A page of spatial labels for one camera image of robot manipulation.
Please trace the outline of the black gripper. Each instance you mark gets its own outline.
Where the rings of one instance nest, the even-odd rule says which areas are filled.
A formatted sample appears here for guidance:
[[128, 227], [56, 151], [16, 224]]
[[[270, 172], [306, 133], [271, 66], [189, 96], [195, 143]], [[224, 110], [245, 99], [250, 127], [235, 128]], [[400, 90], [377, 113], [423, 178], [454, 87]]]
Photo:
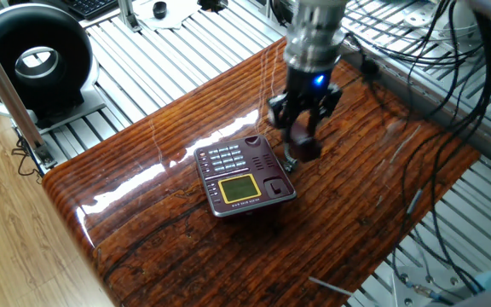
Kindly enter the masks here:
[[299, 107], [301, 99], [313, 101], [307, 125], [309, 136], [314, 137], [317, 125], [332, 116], [343, 91], [336, 84], [330, 84], [331, 75], [332, 70], [303, 72], [297, 68], [287, 68], [286, 92], [267, 100], [268, 121], [281, 131], [284, 142], [292, 141], [292, 126], [297, 119], [297, 114], [288, 108]]

